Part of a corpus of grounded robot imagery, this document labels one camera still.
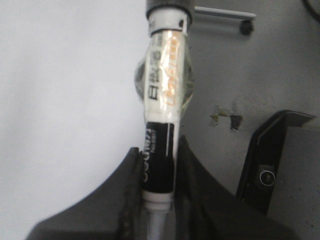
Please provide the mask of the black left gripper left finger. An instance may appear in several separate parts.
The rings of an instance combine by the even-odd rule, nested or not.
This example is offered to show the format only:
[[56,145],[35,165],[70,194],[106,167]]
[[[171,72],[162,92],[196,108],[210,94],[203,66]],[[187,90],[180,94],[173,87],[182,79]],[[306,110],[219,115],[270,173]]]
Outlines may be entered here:
[[71,207],[37,223],[28,240],[137,240],[142,154],[132,147],[111,176]]

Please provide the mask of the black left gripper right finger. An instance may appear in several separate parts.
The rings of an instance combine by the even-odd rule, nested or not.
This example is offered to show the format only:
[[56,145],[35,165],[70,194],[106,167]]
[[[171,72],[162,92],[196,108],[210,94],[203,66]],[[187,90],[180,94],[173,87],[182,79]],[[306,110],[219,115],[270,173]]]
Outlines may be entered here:
[[174,210],[177,240],[297,240],[295,231],[236,199],[178,140]]

